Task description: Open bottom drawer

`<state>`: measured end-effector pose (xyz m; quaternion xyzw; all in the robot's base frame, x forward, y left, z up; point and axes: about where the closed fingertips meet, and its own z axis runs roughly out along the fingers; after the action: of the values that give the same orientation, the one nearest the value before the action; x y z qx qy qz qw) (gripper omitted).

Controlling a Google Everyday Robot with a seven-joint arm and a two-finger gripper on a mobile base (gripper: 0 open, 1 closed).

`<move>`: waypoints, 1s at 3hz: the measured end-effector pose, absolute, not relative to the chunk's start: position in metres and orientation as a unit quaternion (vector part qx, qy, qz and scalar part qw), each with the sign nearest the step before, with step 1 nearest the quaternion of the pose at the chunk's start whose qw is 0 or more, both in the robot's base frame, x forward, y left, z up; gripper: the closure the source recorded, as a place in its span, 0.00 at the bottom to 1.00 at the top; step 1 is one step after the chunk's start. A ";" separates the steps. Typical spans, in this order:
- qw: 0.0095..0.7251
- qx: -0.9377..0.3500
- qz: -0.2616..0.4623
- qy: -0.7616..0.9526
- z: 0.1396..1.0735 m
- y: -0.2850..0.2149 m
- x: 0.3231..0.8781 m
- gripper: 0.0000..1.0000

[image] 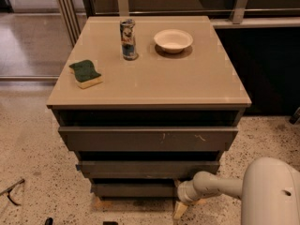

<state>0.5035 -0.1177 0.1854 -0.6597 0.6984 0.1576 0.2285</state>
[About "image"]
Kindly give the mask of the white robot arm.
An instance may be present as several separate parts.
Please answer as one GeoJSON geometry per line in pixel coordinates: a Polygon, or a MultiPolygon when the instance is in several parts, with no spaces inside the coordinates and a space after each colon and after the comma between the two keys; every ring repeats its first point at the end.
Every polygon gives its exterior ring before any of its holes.
{"type": "Polygon", "coordinates": [[[255,159],[243,179],[197,172],[177,187],[173,218],[200,199],[221,194],[241,201],[241,225],[300,225],[300,172],[279,159],[255,159]]]}

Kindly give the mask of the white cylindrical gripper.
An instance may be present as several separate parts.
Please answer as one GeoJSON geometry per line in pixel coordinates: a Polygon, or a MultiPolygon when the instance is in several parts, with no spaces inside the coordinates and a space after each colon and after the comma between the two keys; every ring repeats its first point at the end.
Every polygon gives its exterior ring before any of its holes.
{"type": "Polygon", "coordinates": [[[177,188],[177,195],[181,202],[176,201],[173,211],[173,219],[179,220],[181,216],[188,210],[187,204],[192,204],[198,201],[201,196],[197,193],[197,190],[193,186],[193,181],[180,182],[177,179],[173,180],[175,187],[177,188]]]}

